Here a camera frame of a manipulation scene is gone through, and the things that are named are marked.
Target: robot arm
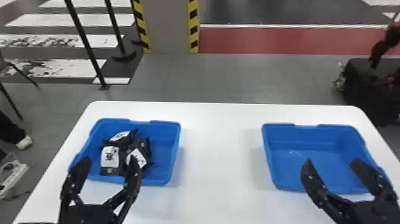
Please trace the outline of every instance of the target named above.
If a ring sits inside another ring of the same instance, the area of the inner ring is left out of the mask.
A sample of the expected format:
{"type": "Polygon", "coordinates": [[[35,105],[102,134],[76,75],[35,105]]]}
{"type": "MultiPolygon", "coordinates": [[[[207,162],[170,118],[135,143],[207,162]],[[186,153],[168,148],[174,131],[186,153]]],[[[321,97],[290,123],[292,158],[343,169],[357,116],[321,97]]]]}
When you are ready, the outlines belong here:
{"type": "Polygon", "coordinates": [[[398,8],[395,15],[392,17],[387,31],[385,33],[385,38],[381,41],[378,41],[371,50],[371,55],[369,60],[371,61],[371,68],[376,69],[380,62],[382,56],[387,53],[387,51],[391,48],[394,48],[399,44],[400,41],[400,24],[395,23],[395,19],[400,12],[400,7],[398,8]]]}
{"type": "Polygon", "coordinates": [[[374,168],[360,159],[350,164],[375,199],[352,202],[331,193],[307,159],[301,170],[301,182],[314,204],[337,224],[395,224],[400,220],[397,196],[390,183],[374,168]]]}
{"type": "Polygon", "coordinates": [[[136,158],[131,156],[123,189],[103,204],[85,204],[79,194],[91,166],[92,160],[84,157],[69,171],[61,190],[58,224],[122,224],[138,197],[142,171],[136,158]],[[115,214],[114,210],[121,204],[122,209],[115,214]]]}

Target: red floor strip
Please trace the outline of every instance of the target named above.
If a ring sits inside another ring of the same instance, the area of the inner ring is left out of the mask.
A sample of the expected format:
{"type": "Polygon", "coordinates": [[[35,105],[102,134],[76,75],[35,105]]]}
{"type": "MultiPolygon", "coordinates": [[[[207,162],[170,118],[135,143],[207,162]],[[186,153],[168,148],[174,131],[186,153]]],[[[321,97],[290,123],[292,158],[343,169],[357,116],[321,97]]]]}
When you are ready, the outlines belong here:
{"type": "MultiPolygon", "coordinates": [[[[201,28],[200,53],[368,55],[382,29],[201,28]]],[[[400,55],[400,49],[387,54],[400,55]]]]}

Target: power strip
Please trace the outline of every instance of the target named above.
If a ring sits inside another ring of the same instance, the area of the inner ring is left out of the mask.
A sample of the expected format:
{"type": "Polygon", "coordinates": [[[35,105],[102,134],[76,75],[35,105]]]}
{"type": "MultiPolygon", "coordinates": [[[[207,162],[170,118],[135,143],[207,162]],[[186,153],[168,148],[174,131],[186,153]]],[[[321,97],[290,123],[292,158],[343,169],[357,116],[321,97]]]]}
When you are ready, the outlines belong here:
{"type": "Polygon", "coordinates": [[[3,189],[0,190],[0,200],[2,200],[6,195],[8,190],[14,187],[15,184],[24,176],[24,174],[28,171],[28,166],[26,164],[20,163],[18,160],[14,160],[9,162],[8,164],[12,164],[12,174],[10,174],[3,183],[0,185],[3,186],[3,189]]]}

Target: black equipment box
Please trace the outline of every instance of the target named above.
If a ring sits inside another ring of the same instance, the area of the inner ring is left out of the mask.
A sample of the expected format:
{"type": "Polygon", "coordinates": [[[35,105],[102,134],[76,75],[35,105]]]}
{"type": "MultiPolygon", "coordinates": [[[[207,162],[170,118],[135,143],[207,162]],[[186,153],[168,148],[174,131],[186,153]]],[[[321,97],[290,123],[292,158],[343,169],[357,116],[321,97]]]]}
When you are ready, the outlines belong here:
{"type": "Polygon", "coordinates": [[[343,96],[347,104],[362,109],[374,125],[386,126],[399,119],[400,58],[382,59],[375,70],[370,65],[368,58],[349,60],[343,71],[343,96]]]}

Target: white label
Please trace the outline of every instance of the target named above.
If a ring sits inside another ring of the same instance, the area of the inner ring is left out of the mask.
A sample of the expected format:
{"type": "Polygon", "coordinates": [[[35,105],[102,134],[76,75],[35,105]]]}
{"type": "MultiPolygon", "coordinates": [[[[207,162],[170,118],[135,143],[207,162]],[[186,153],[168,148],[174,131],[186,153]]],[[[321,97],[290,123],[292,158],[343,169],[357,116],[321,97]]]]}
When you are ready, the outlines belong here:
{"type": "Polygon", "coordinates": [[[140,151],[135,148],[131,153],[128,154],[126,157],[126,164],[129,166],[129,161],[130,161],[130,156],[133,155],[137,159],[137,163],[140,168],[143,168],[143,166],[146,166],[147,161],[146,158],[140,153],[140,151]]]}
{"type": "Polygon", "coordinates": [[[101,151],[101,167],[118,168],[120,165],[120,157],[118,147],[107,146],[101,151]]]}
{"type": "Polygon", "coordinates": [[[120,133],[114,135],[112,138],[110,138],[110,141],[111,142],[118,141],[121,138],[126,137],[127,135],[129,135],[129,132],[130,132],[129,130],[127,130],[126,132],[120,132],[120,133]]]}

